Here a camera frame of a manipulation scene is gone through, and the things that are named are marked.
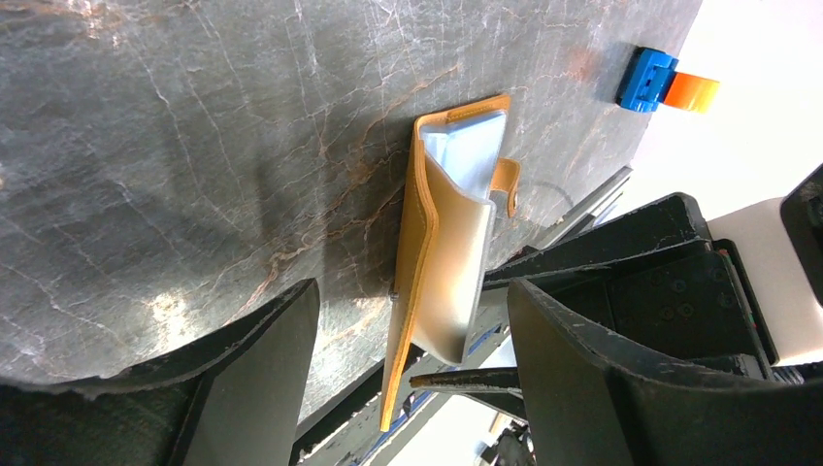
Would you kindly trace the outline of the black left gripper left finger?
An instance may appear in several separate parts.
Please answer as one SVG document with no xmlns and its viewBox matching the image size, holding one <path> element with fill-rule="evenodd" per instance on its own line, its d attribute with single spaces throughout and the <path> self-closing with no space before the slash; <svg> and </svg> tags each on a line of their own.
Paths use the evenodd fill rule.
<svg viewBox="0 0 823 466">
<path fill-rule="evenodd" d="M 1 382 L 5 465 L 285 465 L 320 299 L 316 280 L 111 378 Z"/>
</svg>

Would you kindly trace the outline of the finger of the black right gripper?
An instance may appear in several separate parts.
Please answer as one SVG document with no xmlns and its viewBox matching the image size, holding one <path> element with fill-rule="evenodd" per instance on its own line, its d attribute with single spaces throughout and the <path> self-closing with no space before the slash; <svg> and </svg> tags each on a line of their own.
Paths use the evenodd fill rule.
<svg viewBox="0 0 823 466">
<path fill-rule="evenodd" d="M 524 399 L 516 367 L 480 368 L 410 378 L 410 385 L 438 393 L 461 395 L 520 421 Z"/>
</svg>

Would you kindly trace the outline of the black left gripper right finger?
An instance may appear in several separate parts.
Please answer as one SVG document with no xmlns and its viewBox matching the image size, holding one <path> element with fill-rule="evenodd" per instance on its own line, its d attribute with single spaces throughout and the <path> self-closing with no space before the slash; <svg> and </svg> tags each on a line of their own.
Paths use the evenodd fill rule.
<svg viewBox="0 0 823 466">
<path fill-rule="evenodd" d="M 822 384 L 716 371 L 640 345 L 518 279 L 517 372 L 541 465 L 818 465 Z"/>
</svg>

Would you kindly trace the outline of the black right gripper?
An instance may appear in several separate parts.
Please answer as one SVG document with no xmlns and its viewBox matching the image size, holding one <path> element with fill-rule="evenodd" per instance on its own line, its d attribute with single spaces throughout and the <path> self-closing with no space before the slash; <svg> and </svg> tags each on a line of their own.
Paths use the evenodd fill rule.
<svg viewBox="0 0 823 466">
<path fill-rule="evenodd" d="M 676 192 L 485 276 L 517 278 L 641 345 L 753 378 L 822 377 L 822 174 L 705 220 Z"/>
</svg>

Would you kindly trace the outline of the orange leather card holder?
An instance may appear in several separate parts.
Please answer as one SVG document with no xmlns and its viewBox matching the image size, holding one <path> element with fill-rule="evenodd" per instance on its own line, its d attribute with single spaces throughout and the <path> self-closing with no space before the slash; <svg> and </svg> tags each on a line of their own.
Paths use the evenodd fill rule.
<svg viewBox="0 0 823 466">
<path fill-rule="evenodd" d="M 506 94 L 418 117 L 412 127 L 379 430 L 390 430 L 412 346 L 463 363 L 486 271 L 496 204 L 515 216 L 521 165 L 505 158 Z"/>
</svg>

